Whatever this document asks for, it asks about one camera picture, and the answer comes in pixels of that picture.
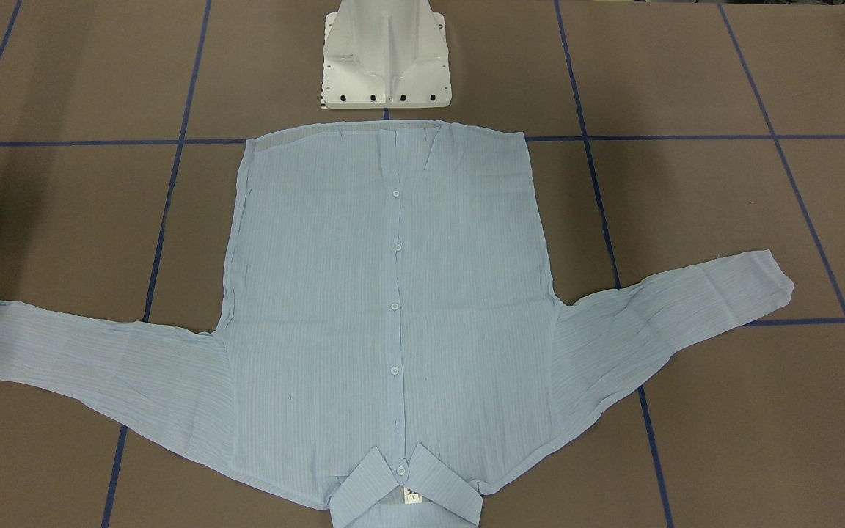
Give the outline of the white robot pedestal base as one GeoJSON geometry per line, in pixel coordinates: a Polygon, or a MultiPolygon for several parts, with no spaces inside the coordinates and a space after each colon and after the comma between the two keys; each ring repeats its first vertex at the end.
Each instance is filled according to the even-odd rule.
{"type": "Polygon", "coordinates": [[[326,109],[452,103],[445,18],[428,1],[343,1],[326,14],[323,57],[326,109]]]}

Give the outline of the light blue button-up shirt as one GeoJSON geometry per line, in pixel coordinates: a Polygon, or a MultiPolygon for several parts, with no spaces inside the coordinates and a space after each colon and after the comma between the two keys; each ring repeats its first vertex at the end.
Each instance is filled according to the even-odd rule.
{"type": "Polygon", "coordinates": [[[0,381],[335,527],[476,527],[676,352],[794,292],[761,250],[564,304],[523,134],[427,120],[249,140],[222,280],[211,333],[0,300],[0,381]]]}

